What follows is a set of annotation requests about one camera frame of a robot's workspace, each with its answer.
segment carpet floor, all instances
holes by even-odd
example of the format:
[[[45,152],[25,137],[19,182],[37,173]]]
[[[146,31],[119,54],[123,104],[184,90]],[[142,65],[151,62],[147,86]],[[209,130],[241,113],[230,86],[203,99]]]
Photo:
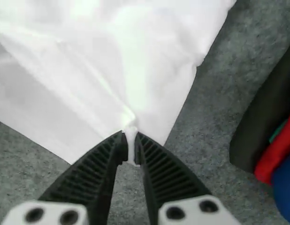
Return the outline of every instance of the carpet floor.
[[[166,143],[243,225],[287,224],[265,186],[229,163],[228,148],[242,114],[289,45],[290,0],[238,0],[198,68]],[[0,123],[0,221],[68,167]],[[119,167],[108,223],[149,224],[137,168]]]

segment screw hole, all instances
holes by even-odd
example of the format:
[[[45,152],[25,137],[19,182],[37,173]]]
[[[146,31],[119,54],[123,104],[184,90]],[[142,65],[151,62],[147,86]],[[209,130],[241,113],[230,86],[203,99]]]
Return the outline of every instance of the screw hole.
[[[172,220],[179,220],[185,217],[183,210],[179,207],[170,207],[166,212],[167,218]]]
[[[213,213],[213,212],[217,212],[219,210],[218,206],[210,200],[205,200],[205,201],[201,202],[199,204],[199,207],[200,207],[201,211],[207,212],[207,213]]]
[[[38,222],[42,216],[44,214],[44,210],[42,208],[35,208],[30,210],[26,216],[25,216],[25,220],[28,223],[35,223]]]
[[[64,212],[60,218],[61,225],[73,225],[78,221],[78,213],[74,210]]]

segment black object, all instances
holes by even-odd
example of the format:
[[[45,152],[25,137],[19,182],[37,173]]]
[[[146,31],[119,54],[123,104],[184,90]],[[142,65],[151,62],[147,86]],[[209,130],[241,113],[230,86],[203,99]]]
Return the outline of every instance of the black object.
[[[160,207],[167,202],[211,194],[191,170],[171,152],[146,135],[135,140],[136,162],[141,165],[149,219],[158,224]],[[125,134],[118,132],[91,149],[63,173],[40,201],[82,204],[90,225],[106,225],[118,165],[128,160]],[[181,217],[178,211],[172,216]],[[61,220],[71,225],[70,216]]]
[[[36,223],[43,217],[43,214],[44,210],[42,208],[35,208],[26,214],[25,220],[27,223]]]
[[[180,220],[185,217],[184,211],[179,207],[170,207],[166,212],[167,218],[172,220]]]
[[[230,162],[254,168],[269,138],[290,115],[290,47],[258,90],[238,125],[229,148]]]
[[[70,210],[64,212],[60,218],[61,225],[73,225],[78,221],[78,212]]]
[[[200,210],[202,212],[208,212],[208,213],[214,213],[217,212],[219,210],[218,206],[216,205],[216,203],[210,201],[210,200],[205,200],[202,201],[199,204]]]

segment white cloth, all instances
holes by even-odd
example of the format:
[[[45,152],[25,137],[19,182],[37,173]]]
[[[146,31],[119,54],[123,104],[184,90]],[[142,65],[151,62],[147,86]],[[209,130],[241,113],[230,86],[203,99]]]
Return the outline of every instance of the white cloth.
[[[119,130],[163,145],[234,3],[0,0],[0,120],[71,164]]]

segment black bag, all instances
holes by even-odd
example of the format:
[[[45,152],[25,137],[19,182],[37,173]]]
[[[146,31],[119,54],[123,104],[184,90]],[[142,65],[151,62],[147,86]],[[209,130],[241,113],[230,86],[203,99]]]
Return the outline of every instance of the black bag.
[[[230,142],[230,162],[244,171],[254,168],[273,132],[290,115],[290,47],[247,108]]]

